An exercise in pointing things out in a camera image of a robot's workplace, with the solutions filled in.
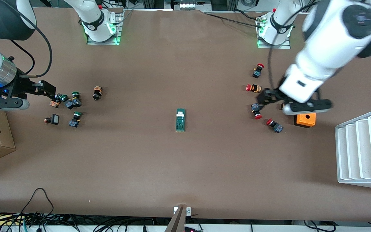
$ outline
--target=orange box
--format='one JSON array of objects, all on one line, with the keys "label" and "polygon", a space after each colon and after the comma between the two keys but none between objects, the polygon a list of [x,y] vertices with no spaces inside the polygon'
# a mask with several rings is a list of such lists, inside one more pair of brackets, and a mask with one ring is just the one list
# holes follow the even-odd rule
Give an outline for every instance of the orange box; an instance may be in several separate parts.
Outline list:
[{"label": "orange box", "polygon": [[294,125],[305,128],[316,125],[316,113],[304,113],[294,116]]}]

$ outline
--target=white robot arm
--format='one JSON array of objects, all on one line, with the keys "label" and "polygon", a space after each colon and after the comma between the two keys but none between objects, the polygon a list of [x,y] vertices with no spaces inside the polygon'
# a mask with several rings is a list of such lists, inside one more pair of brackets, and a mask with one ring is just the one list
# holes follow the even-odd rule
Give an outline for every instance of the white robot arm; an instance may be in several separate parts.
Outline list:
[{"label": "white robot arm", "polygon": [[330,100],[312,100],[312,95],[354,57],[371,56],[371,0],[321,0],[303,32],[305,47],[278,90],[265,89],[258,97],[260,104],[284,100],[287,115],[328,111]]},{"label": "white robot arm", "polygon": [[[66,0],[66,2],[76,10],[85,32],[93,41],[106,41],[116,33],[115,13],[99,9],[94,0]],[[29,0],[0,0],[0,39],[22,41],[28,39],[35,31],[34,26],[7,4],[22,13],[34,25],[37,24]],[[12,59],[0,53],[0,95],[4,94],[9,99],[19,98],[14,101],[4,100],[7,103],[1,104],[0,109],[26,109],[29,104],[24,93],[45,95],[50,98],[55,95],[56,89],[52,85],[45,81],[36,84],[24,75],[25,73],[15,66]]]},{"label": "white robot arm", "polygon": [[297,11],[300,9],[299,0],[279,1],[276,9],[268,12],[262,18],[266,23],[262,30],[259,30],[259,37],[263,38],[269,44],[282,44],[289,35]]}]

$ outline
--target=electronic component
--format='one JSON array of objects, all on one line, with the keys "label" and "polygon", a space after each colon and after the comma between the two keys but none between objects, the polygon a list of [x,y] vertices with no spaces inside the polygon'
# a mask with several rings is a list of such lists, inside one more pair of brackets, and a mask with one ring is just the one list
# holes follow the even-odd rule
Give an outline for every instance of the electronic component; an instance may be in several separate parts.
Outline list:
[{"label": "electronic component", "polygon": [[254,103],[252,104],[252,113],[254,114],[254,119],[261,119],[262,118],[262,115],[260,113],[260,110],[263,108],[264,106],[261,106],[257,103]]},{"label": "electronic component", "polygon": [[262,74],[262,69],[264,69],[264,65],[261,63],[258,63],[257,67],[254,69],[253,77],[259,78],[259,76]]},{"label": "electronic component", "polygon": [[62,94],[60,94],[60,93],[56,94],[54,96],[54,99],[51,100],[50,106],[58,108],[59,105],[61,104],[61,96],[62,96]]},{"label": "electronic component", "polygon": [[250,84],[247,84],[246,86],[246,91],[252,91],[252,92],[255,92],[255,93],[259,93],[262,91],[262,87],[259,86],[259,85],[250,85]]},{"label": "electronic component", "polygon": [[266,125],[271,126],[273,128],[273,131],[276,132],[276,133],[280,133],[283,130],[283,127],[280,124],[273,121],[272,119],[269,119],[266,122]]},{"label": "electronic component", "polygon": [[304,113],[294,116],[294,125],[309,128],[316,125],[316,113]]},{"label": "electronic component", "polygon": [[94,87],[94,94],[92,98],[94,98],[95,101],[100,100],[101,96],[103,95],[103,88],[101,86],[95,86]]},{"label": "electronic component", "polygon": [[80,93],[79,92],[72,92],[72,104],[74,107],[80,107],[81,106],[81,101],[80,101]]},{"label": "electronic component", "polygon": [[54,114],[50,117],[50,118],[45,118],[44,119],[44,122],[46,124],[54,124],[54,125],[58,125],[58,122],[59,122],[59,116]]},{"label": "electronic component", "polygon": [[74,117],[71,119],[71,121],[68,122],[68,125],[72,126],[72,127],[78,127],[78,125],[80,124],[80,118],[82,116],[82,113],[80,112],[74,112]]},{"label": "electronic component", "polygon": [[186,109],[177,109],[176,132],[186,131]]},{"label": "electronic component", "polygon": [[74,108],[74,104],[72,103],[72,101],[70,101],[70,99],[68,98],[67,95],[65,95],[65,94],[62,95],[62,96],[61,96],[61,101],[64,102],[64,105],[65,105],[68,109],[72,110],[72,108]]}]

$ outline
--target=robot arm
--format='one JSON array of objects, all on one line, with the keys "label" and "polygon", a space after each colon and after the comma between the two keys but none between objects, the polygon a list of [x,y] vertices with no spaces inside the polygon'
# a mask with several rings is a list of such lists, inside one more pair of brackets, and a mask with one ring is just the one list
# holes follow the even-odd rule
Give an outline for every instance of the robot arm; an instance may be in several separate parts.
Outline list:
[{"label": "robot arm", "polygon": [[99,9],[94,0],[65,0],[82,21],[85,33],[96,42],[109,39],[116,33],[115,13]]},{"label": "robot arm", "polygon": [[[29,0],[0,0],[0,39],[27,40],[35,31],[34,26],[28,23],[18,12],[21,12],[34,25],[37,24],[34,11]],[[66,0],[78,13],[87,35],[96,42],[109,39],[115,30],[115,13],[106,9],[99,9],[94,0]],[[29,106],[26,94],[45,95],[53,98],[55,87],[45,81],[32,82],[29,76],[19,70],[12,59],[0,53],[0,109],[22,110]]]},{"label": "robot arm", "polygon": [[278,89],[265,89],[260,104],[284,100],[287,115],[326,112],[330,100],[312,95],[354,57],[371,56],[371,1],[321,0],[303,24],[305,47]]}]

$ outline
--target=white shelf rack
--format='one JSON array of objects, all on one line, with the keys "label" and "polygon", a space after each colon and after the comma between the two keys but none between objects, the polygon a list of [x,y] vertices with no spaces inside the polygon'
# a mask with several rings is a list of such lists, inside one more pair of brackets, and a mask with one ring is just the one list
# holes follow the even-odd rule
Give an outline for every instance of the white shelf rack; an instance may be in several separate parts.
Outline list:
[{"label": "white shelf rack", "polygon": [[371,188],[371,112],[335,127],[339,183]]}]

